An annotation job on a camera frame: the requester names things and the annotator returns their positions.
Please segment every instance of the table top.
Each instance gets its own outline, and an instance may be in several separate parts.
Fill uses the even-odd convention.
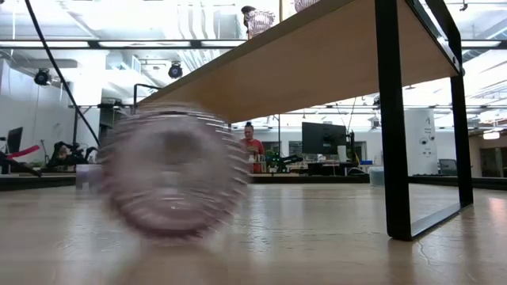
[[[398,21],[403,85],[458,74],[436,36],[403,0]],[[139,107],[190,102],[236,123],[378,91],[375,1],[321,0]]]

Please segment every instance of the glass object on table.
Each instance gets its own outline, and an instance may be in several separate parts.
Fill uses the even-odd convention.
[[[248,12],[246,21],[248,22],[248,37],[251,39],[273,26],[275,14],[269,11],[254,10]]]
[[[97,192],[101,182],[102,165],[76,165],[76,189]]]
[[[374,166],[369,169],[370,185],[376,187],[384,186],[383,166]]]
[[[266,160],[263,154],[251,154],[248,160],[250,164],[251,173],[265,173],[266,172]]]
[[[296,12],[301,12],[304,9],[314,5],[318,0],[295,0],[294,7]]]

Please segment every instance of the wooden floor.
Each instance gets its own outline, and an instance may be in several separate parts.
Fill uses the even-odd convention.
[[[412,185],[414,219],[457,201]],[[74,188],[0,192],[0,284],[507,284],[507,192],[418,242],[385,233],[383,190],[253,185],[232,226],[202,246],[150,246]]]

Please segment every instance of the person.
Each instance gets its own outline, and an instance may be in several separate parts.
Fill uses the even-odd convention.
[[[242,139],[242,143],[245,144],[247,153],[249,155],[253,155],[254,158],[259,154],[265,154],[262,142],[254,139],[254,126],[252,126],[251,122],[246,123],[244,132],[245,138]],[[262,167],[260,163],[254,163],[252,165],[253,173],[260,173],[261,169]]]
[[[79,149],[79,144],[70,145],[64,142],[57,142],[54,145],[55,150],[49,162],[46,164],[47,169],[54,169],[59,166],[76,166],[88,164],[88,157],[90,153],[97,150],[95,147],[86,149],[86,155],[82,155],[82,150]]]

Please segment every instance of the ceiling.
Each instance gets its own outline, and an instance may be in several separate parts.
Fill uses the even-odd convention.
[[[474,0],[463,9],[463,1],[445,1],[461,31],[462,39],[507,40],[507,2],[505,0]],[[279,16],[277,0],[256,0],[259,9],[270,10]],[[283,18],[295,11],[291,0],[283,0]],[[40,26],[48,40],[192,40],[192,39],[244,39],[241,7],[252,5],[246,0],[47,0],[32,1]],[[6,0],[0,5],[0,39],[38,40],[25,2]],[[38,65],[47,59],[41,50],[0,50],[0,56],[10,59],[14,66],[36,72]],[[132,102],[133,85],[143,83],[166,86],[167,72],[172,62],[181,62],[184,74],[194,71],[227,50],[58,50],[53,51],[60,60],[74,60],[75,64],[63,68],[68,81],[82,80],[90,70],[97,75],[94,84],[103,86],[103,97],[120,98]],[[465,90],[468,105],[507,105],[507,51],[464,51]],[[140,68],[132,68],[132,60],[139,60]],[[115,65],[124,63],[127,68]],[[141,89],[140,96],[149,96]],[[302,120],[333,121],[351,127],[368,128],[374,117],[372,105],[377,94],[337,102],[335,108],[309,108],[282,116],[282,127],[298,127]],[[425,82],[405,88],[406,105],[448,106],[451,102],[448,79]],[[469,108],[472,122],[502,121],[507,118],[503,108]],[[271,118],[254,120],[258,126],[277,126]],[[451,110],[439,109],[436,125],[451,127]]]

